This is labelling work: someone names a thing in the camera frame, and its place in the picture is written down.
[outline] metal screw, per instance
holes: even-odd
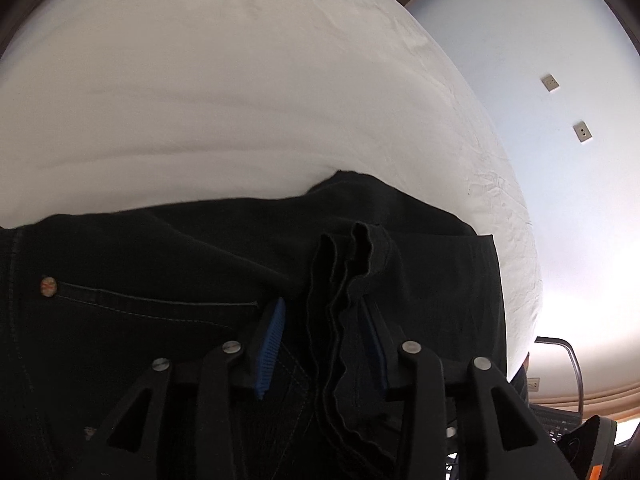
[[[238,341],[227,341],[222,345],[225,354],[237,354],[241,349],[242,345]]]
[[[164,357],[159,357],[151,363],[151,367],[156,372],[164,372],[171,365],[171,361],[169,359],[165,359]]]
[[[420,346],[420,343],[415,341],[405,341],[402,343],[402,350],[408,354],[418,354],[420,353],[420,350],[422,350],[422,346]]]
[[[486,357],[476,357],[474,359],[474,366],[479,370],[488,370],[491,368],[491,361]]]

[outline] chair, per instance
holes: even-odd
[[[575,355],[574,348],[568,341],[555,337],[537,337],[536,343],[558,345],[563,347],[569,354],[571,364],[574,367],[575,379],[578,386],[578,411],[568,412],[567,410],[558,410],[557,408],[548,408],[532,404],[531,411],[536,415],[542,427],[551,437],[551,440],[557,442],[564,434],[575,430],[582,424],[584,414],[584,384],[582,382],[582,371],[578,358]]]

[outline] white bed sheet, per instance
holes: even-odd
[[[493,234],[509,375],[541,283],[481,105],[393,0],[47,0],[0,62],[0,225],[372,174]]]

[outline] copper rivet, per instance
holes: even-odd
[[[45,298],[50,298],[51,296],[54,296],[57,291],[58,291],[58,283],[52,277],[47,276],[46,278],[43,278],[42,281],[40,282],[40,293]]]

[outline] seam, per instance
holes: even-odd
[[[277,475],[278,471],[280,470],[280,466],[282,465],[282,462],[284,460],[285,455],[287,454],[287,451],[289,450],[289,445],[291,444],[291,439],[293,439],[293,434],[296,433],[296,430],[298,428],[298,423],[300,422],[300,417],[302,416],[302,413],[305,411],[306,405],[308,403],[309,400],[309,395],[306,394],[305,396],[305,402],[302,404],[302,407],[300,408],[300,411],[298,412],[298,418],[296,419],[295,424],[293,425],[293,429],[291,430],[291,433],[289,435],[289,438],[287,439],[287,443],[285,444],[285,447],[282,451],[282,455],[280,456],[280,458],[278,459],[278,465],[276,466],[276,469],[274,469],[273,474],[271,475],[270,480],[273,480],[275,478],[275,476]]]
[[[22,357],[22,352],[20,351],[20,343],[18,342],[18,331],[15,323],[15,313],[14,313],[14,277],[15,277],[15,267],[16,261],[18,259],[18,247],[20,246],[22,238],[22,231],[18,231],[14,237],[14,243],[11,249],[11,262],[9,264],[9,273],[7,279],[7,307],[9,311],[9,327],[11,331],[11,336],[14,341],[15,352],[18,357],[18,361],[20,362],[20,368],[22,369],[22,373],[27,381],[27,385],[29,388],[29,393],[34,395],[35,388],[33,387],[33,381],[31,381],[31,376],[29,371],[27,370],[26,364],[24,363],[24,358]],[[40,437],[40,443],[42,444],[42,448],[44,448],[45,454],[47,456],[47,462],[49,463],[49,470],[46,475],[47,478],[51,478],[51,473],[55,470],[53,465],[53,460],[51,457],[51,451],[49,446],[47,445],[47,441],[44,436],[44,431],[42,429],[42,420],[40,418],[40,414],[38,413],[38,407],[36,402],[33,403],[33,415],[36,418],[37,431],[38,436]],[[36,440],[36,435],[32,434],[32,438]]]
[[[147,314],[138,314],[137,312],[127,312],[126,310],[119,310],[117,308],[113,308],[110,306],[104,306],[97,303],[91,303],[89,301],[76,300],[76,298],[70,298],[68,296],[63,296],[61,294],[56,295],[58,298],[63,298],[64,300],[75,301],[76,303],[83,303],[89,306],[94,306],[97,308],[103,308],[104,310],[111,310],[112,312],[117,312],[119,314],[126,314],[127,316],[135,316],[135,317],[143,317],[145,319],[159,319],[162,321],[175,321],[175,322],[183,322],[183,323],[203,323],[207,325],[217,326],[219,328],[226,328],[227,330],[231,330],[231,327],[227,325],[220,325],[218,323],[214,323],[212,321],[204,321],[201,319],[174,319],[171,317],[160,317],[160,316],[148,316]]]
[[[305,393],[309,390],[309,388],[305,388],[305,387],[304,387],[301,383],[299,383],[299,382],[298,382],[298,380],[294,377],[294,374],[296,373],[296,368],[293,368],[293,371],[291,371],[291,370],[289,370],[289,369],[284,365],[284,363],[283,363],[282,361],[280,361],[280,359],[276,359],[276,361],[277,361],[277,362],[279,362],[279,363],[280,363],[280,366],[282,366],[282,367],[287,371],[287,373],[289,374],[289,377],[291,377],[291,380],[292,380],[293,382],[295,382],[295,383],[300,387],[300,389],[302,389]]]
[[[76,285],[75,283],[60,282],[60,285],[66,285],[69,288],[79,288],[80,290],[89,290],[91,292],[102,292],[103,294],[109,294],[111,296],[118,296],[120,298],[127,298],[128,300],[148,301],[149,303],[162,303],[170,305],[186,305],[186,306],[251,306],[258,307],[258,304],[253,301],[251,303],[190,303],[188,301],[167,301],[167,300],[155,300],[154,298],[143,298],[141,296],[130,296],[129,294],[121,294],[119,292],[113,292],[112,290],[106,290],[105,288],[92,288],[90,286]]]
[[[300,371],[302,372],[302,374],[304,375],[305,379],[310,380],[309,375],[305,372],[305,369],[300,366],[300,363],[298,362],[298,360],[294,357],[294,355],[289,351],[289,349],[287,348],[287,346],[285,344],[282,345],[282,348],[284,349],[284,351],[289,355],[289,357],[291,357],[293,359],[293,362],[295,362],[296,366],[300,369]]]

